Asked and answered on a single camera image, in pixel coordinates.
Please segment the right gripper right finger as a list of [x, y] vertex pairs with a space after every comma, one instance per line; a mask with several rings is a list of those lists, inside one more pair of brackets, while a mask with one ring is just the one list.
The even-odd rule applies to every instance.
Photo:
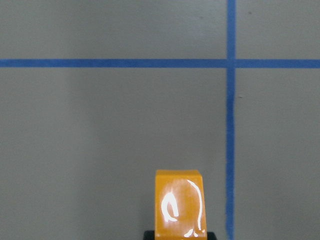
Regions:
[[216, 234], [212, 231], [208, 231], [207, 232], [207, 240], [217, 240]]

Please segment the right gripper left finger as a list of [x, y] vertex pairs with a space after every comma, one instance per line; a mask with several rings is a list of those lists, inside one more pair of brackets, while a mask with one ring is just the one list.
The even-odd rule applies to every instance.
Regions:
[[154, 230], [146, 230], [143, 233], [143, 240], [155, 240], [155, 231]]

